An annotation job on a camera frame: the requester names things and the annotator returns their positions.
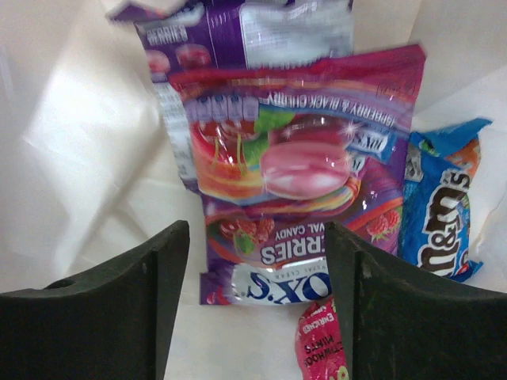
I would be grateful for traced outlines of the purple berries candy bag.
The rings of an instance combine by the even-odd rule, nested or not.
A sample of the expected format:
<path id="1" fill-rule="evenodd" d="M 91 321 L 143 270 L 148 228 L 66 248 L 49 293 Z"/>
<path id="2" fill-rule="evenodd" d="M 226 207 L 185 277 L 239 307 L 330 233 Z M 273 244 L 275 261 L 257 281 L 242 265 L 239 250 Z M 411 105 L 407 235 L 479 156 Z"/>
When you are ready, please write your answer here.
<path id="1" fill-rule="evenodd" d="M 351 1 L 187 1 L 169 11 L 122 1 L 107 12 L 132 24 L 170 137 L 178 176 L 196 192 L 188 113 L 172 74 L 203 68 L 292 68 L 353 53 Z"/>

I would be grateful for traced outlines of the blue checkered paper bag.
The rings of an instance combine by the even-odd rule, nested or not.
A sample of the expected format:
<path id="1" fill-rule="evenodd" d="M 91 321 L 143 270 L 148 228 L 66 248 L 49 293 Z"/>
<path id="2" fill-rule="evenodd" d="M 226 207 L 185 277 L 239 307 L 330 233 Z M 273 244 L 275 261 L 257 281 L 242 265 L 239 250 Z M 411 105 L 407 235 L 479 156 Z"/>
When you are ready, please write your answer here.
<path id="1" fill-rule="evenodd" d="M 191 246 L 168 379 L 298 379 L 304 305 L 205 307 L 200 198 L 185 190 L 158 116 L 139 38 L 114 1 L 1 4 L 1 289 L 45 287 L 182 219 Z M 356 1 L 358 52 L 420 43 L 427 60 L 413 126 L 475 117 L 470 285 L 506 289 L 506 4 Z"/>

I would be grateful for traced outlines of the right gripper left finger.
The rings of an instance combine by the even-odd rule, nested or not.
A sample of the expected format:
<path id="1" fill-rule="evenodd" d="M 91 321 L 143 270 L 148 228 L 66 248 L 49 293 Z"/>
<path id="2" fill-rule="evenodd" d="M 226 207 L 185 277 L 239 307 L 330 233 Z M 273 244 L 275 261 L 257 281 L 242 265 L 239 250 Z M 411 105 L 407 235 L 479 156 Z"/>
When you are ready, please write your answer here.
<path id="1" fill-rule="evenodd" d="M 163 378 L 188 255 L 177 221 L 84 272 L 2 294 L 2 378 Z"/>

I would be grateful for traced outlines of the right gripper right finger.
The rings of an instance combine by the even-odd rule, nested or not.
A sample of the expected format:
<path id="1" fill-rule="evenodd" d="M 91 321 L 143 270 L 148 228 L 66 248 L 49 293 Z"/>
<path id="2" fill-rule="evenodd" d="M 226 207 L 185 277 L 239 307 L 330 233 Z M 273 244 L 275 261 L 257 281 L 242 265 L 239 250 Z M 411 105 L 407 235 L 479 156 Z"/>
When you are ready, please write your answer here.
<path id="1" fill-rule="evenodd" d="M 326 224 L 352 379 L 503 379 L 506 296 L 426 272 Z"/>

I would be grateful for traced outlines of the pink candy bag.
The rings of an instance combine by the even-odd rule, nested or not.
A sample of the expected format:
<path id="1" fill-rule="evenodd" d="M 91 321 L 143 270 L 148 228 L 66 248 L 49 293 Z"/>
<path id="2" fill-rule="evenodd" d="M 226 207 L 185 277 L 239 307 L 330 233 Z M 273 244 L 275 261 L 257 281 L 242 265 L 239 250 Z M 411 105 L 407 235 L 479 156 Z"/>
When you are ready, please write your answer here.
<path id="1" fill-rule="evenodd" d="M 201 304 L 325 298 L 328 222 L 397 252 L 425 59 L 412 44 L 297 68 L 170 77 L 187 113 L 204 211 Z"/>

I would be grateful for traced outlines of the blue chocolate candy bag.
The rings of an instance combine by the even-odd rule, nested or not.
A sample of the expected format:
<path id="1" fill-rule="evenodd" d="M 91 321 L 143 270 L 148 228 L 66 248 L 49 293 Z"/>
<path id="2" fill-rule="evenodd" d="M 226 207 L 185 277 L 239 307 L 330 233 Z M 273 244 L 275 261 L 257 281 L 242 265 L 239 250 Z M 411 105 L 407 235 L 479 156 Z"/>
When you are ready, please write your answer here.
<path id="1" fill-rule="evenodd" d="M 468 255 L 468 193 L 481 161 L 478 134 L 491 123 L 476 118 L 411 133 L 398 236 L 398 256 L 403 260 L 461 283 L 481 268 Z"/>

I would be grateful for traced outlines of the small red snack bag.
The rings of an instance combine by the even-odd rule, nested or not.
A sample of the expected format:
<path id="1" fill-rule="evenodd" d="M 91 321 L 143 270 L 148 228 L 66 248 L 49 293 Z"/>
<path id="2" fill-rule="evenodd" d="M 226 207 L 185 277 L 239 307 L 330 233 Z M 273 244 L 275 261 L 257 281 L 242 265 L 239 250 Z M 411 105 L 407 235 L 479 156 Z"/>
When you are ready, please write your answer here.
<path id="1" fill-rule="evenodd" d="M 303 379 L 350 379 L 332 297 L 313 302 L 299 318 L 295 354 Z"/>

